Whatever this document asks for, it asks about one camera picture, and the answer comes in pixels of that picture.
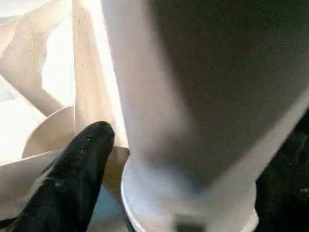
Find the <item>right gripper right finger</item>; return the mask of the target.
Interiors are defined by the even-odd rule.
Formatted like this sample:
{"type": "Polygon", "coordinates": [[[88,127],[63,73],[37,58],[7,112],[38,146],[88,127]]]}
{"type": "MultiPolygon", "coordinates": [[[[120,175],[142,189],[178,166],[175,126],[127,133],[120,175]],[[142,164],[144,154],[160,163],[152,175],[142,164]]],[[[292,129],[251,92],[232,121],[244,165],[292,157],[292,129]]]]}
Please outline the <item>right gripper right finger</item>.
{"type": "Polygon", "coordinates": [[[303,116],[256,181],[257,232],[309,230],[309,117],[303,116]]]}

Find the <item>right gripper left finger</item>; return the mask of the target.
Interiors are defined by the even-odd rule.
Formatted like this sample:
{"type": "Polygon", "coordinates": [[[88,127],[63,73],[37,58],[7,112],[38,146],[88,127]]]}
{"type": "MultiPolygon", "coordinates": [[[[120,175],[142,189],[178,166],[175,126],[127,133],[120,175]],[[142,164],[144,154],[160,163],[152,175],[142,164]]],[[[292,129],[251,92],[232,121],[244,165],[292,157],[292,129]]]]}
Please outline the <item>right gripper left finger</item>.
{"type": "Polygon", "coordinates": [[[110,123],[88,125],[41,173],[25,207],[0,222],[2,232],[85,232],[115,140],[110,123]]]}

